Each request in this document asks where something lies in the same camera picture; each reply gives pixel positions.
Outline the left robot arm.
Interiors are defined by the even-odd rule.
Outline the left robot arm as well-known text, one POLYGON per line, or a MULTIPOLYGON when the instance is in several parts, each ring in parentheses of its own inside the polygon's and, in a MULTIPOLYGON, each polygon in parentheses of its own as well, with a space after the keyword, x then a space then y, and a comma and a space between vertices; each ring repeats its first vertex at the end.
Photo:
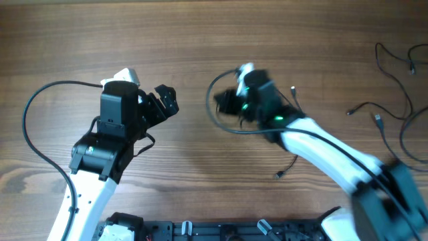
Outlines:
POLYGON ((69 168, 77 212, 66 240, 92 239, 124 170, 138 156, 135 142, 178 111, 175 89, 164 84, 148 94, 133 82, 104 84, 97 130, 85 134, 72 148, 69 168))

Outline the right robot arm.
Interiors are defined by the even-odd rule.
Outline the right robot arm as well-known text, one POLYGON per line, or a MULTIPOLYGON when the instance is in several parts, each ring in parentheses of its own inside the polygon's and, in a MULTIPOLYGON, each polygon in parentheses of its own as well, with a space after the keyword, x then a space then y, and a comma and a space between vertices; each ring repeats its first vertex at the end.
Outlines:
POLYGON ((338 208, 321 221, 330 240, 421 240, 427 228, 427 206, 409 168, 400 160, 383 163, 324 131, 276 88, 265 70, 250 66, 225 73, 237 77, 237 87, 212 94, 207 89, 206 107, 211 120, 228 114, 255 122, 255 135, 299 156, 336 182, 348 194, 349 211, 338 208))

